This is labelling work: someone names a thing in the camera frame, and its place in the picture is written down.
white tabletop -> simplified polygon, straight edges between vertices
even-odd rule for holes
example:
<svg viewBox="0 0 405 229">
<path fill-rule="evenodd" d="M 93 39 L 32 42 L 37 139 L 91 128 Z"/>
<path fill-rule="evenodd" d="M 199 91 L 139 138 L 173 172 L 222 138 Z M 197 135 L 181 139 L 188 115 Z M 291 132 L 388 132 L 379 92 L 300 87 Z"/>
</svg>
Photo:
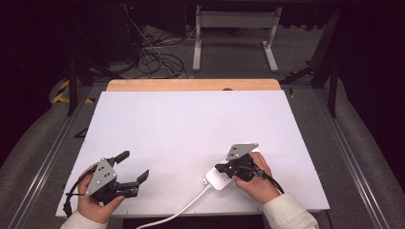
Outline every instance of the white tabletop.
<svg viewBox="0 0 405 229">
<path fill-rule="evenodd" d="M 114 167 L 117 181 L 135 181 L 147 169 L 149 178 L 139 195 L 125 199 L 113 215 L 173 215 L 203 190 L 205 174 L 230 146 L 245 142 L 259 143 L 273 177 L 304 207 L 330 208 L 284 91 L 103 93 L 65 192 L 90 165 L 128 150 L 130 156 Z M 65 217 L 64 202 L 65 196 L 58 217 Z M 220 192 L 208 190 L 183 214 L 261 211 L 260 204 L 231 184 Z"/>
</svg>

sleeve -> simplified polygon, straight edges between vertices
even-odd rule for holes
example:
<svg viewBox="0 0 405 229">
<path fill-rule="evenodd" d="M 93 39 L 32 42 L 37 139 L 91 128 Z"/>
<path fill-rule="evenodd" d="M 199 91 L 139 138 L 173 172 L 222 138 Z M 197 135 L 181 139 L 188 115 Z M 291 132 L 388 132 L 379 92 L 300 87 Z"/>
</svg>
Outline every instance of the sleeve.
<svg viewBox="0 0 405 229">
<path fill-rule="evenodd" d="M 266 203 L 263 212 L 272 229 L 319 228 L 316 219 L 292 194 L 282 194 Z"/>
<path fill-rule="evenodd" d="M 87 218 L 84 218 L 77 211 L 75 211 L 60 227 L 60 229 L 82 229 L 82 228 L 106 229 L 107 223 L 101 224 L 91 221 Z"/>
</svg>

person's hand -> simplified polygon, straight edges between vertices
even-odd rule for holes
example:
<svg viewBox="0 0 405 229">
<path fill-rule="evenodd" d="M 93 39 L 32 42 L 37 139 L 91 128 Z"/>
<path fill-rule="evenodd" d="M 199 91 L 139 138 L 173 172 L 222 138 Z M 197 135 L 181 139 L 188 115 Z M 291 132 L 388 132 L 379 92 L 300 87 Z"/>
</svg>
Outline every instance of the person's hand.
<svg viewBox="0 0 405 229">
<path fill-rule="evenodd" d="M 260 153 L 249 153 L 253 158 L 253 162 L 260 168 L 265 170 L 265 173 L 271 176 L 271 170 L 268 167 L 265 159 Z M 277 188 L 270 183 L 268 180 L 263 180 L 262 177 L 254 177 L 250 182 L 245 182 L 244 180 L 233 176 L 232 179 L 235 184 L 240 189 L 247 192 L 254 200 L 265 204 L 274 198 L 280 196 Z"/>
<path fill-rule="evenodd" d="M 125 197 L 119 196 L 117 198 L 114 198 L 107 205 L 100 206 L 96 198 L 84 196 L 90 184 L 90 181 L 92 180 L 92 177 L 93 175 L 87 175 L 78 184 L 77 187 L 78 193 L 83 194 L 83 196 L 78 196 L 77 211 L 78 213 L 80 213 L 81 216 L 91 221 L 102 224 L 107 223 L 111 214 L 113 214 L 113 212 L 118 208 L 118 206 L 122 203 Z"/>
</svg>

white charger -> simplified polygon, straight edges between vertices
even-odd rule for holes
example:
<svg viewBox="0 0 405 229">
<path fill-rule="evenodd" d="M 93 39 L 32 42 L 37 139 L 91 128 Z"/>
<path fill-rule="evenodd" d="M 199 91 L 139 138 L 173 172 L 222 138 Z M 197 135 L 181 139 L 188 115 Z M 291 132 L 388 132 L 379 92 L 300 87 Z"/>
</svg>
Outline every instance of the white charger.
<svg viewBox="0 0 405 229">
<path fill-rule="evenodd" d="M 225 159 L 220 162 L 220 164 L 226 163 L 227 160 Z M 206 173 L 205 179 L 202 180 L 202 184 L 207 185 L 209 183 L 215 190 L 222 190 L 232 181 L 232 178 L 229 177 L 226 173 L 220 173 L 216 168 L 213 168 L 208 171 L 208 173 Z"/>
</svg>

white cable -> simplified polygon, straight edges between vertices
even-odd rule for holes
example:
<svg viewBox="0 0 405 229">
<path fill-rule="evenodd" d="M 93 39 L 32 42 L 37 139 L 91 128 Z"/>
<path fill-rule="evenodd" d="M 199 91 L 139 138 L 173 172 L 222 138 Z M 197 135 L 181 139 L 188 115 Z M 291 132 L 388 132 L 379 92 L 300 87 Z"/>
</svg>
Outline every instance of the white cable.
<svg viewBox="0 0 405 229">
<path fill-rule="evenodd" d="M 194 198 L 190 203 L 188 203 L 183 209 L 181 209 L 176 215 L 171 216 L 170 218 L 167 219 L 162 219 L 160 221 L 156 221 L 156 222 L 151 222 L 148 224 L 144 224 L 141 225 L 139 227 L 137 227 L 136 229 L 141 229 L 141 228 L 145 228 L 145 227 L 150 227 L 150 226 L 155 226 L 161 223 L 164 223 L 166 221 L 172 220 L 176 217 L 178 217 L 181 213 L 183 213 L 189 206 L 191 206 L 191 204 L 193 204 L 195 201 L 197 201 L 197 199 L 199 199 L 208 189 L 211 188 L 211 184 L 207 184 L 206 187 L 204 188 L 204 190 L 202 190 L 202 192 L 196 197 Z"/>
</svg>

